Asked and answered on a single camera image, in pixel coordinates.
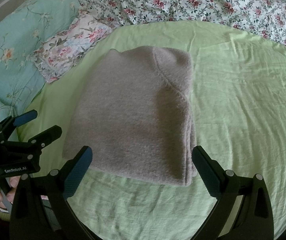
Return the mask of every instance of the white floral fabric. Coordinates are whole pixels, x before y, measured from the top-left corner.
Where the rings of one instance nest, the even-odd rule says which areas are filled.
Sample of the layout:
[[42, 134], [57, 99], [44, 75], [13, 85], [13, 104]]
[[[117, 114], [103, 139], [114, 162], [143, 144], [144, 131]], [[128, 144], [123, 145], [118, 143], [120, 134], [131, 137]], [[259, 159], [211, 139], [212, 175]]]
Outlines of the white floral fabric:
[[286, 46], [286, 0], [79, 0], [120, 25], [202, 20], [228, 25]]
[[74, 19], [69, 29], [41, 43], [31, 60], [46, 82], [51, 83], [76, 66], [88, 50], [112, 31], [113, 28], [100, 23], [93, 12], [80, 8], [78, 18]]

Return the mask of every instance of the pink floral pillowcase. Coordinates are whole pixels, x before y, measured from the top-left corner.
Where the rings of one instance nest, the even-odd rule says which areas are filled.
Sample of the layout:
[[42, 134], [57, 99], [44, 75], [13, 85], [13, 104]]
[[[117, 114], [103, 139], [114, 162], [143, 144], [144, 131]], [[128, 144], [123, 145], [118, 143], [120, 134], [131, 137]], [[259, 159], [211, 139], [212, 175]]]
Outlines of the pink floral pillowcase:
[[107, 26], [99, 22], [91, 11], [80, 8], [79, 17], [74, 19], [69, 29], [41, 43], [41, 47], [32, 54], [31, 61], [46, 82], [51, 83], [76, 66], [84, 54], [109, 35], [114, 27], [117, 26], [113, 23]]

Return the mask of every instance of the green bed sheet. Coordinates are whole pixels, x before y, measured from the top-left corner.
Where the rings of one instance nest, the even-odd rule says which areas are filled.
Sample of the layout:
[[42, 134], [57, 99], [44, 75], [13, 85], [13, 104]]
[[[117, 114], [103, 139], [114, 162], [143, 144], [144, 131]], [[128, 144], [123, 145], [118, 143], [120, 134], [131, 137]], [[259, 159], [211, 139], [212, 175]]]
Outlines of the green bed sheet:
[[[55, 124], [63, 129], [43, 150], [37, 175], [65, 163], [69, 122], [99, 60], [110, 49], [142, 45], [191, 53], [197, 143], [224, 169], [239, 176], [263, 174], [278, 237], [286, 228], [286, 47], [230, 27], [199, 21], [133, 25], [100, 41], [77, 67], [46, 84], [27, 109], [39, 115], [20, 128], [21, 140]], [[189, 239], [215, 203], [199, 176], [188, 187], [176, 187], [91, 169], [68, 201], [86, 226], [111, 240]]]

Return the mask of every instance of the knit fabric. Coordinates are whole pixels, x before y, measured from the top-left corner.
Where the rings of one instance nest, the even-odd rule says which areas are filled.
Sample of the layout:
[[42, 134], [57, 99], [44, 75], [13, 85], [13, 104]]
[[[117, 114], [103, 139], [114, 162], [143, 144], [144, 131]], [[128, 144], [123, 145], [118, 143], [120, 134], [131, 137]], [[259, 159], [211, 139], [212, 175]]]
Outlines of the knit fabric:
[[188, 186], [196, 169], [189, 53], [143, 46], [110, 50], [75, 109], [63, 156], [83, 145], [92, 169], [158, 184]]

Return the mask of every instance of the metal screw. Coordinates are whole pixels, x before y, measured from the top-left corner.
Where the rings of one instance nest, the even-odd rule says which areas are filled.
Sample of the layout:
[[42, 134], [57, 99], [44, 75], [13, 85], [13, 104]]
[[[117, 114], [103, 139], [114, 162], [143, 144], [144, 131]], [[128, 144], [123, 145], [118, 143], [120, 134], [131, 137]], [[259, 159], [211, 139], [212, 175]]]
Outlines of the metal screw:
[[54, 170], [51, 170], [50, 171], [50, 175], [51, 176], [56, 176], [56, 175], [58, 175], [59, 174], [59, 170], [57, 170], [57, 169], [54, 169]]
[[262, 180], [263, 176], [261, 174], [256, 174], [256, 178], [259, 179], [259, 180]]
[[28, 175], [26, 173], [21, 176], [22, 180], [26, 180], [27, 178], [28, 178]]
[[231, 170], [227, 170], [225, 173], [226, 173], [227, 176], [230, 176], [230, 177], [234, 176], [234, 172], [231, 171]]

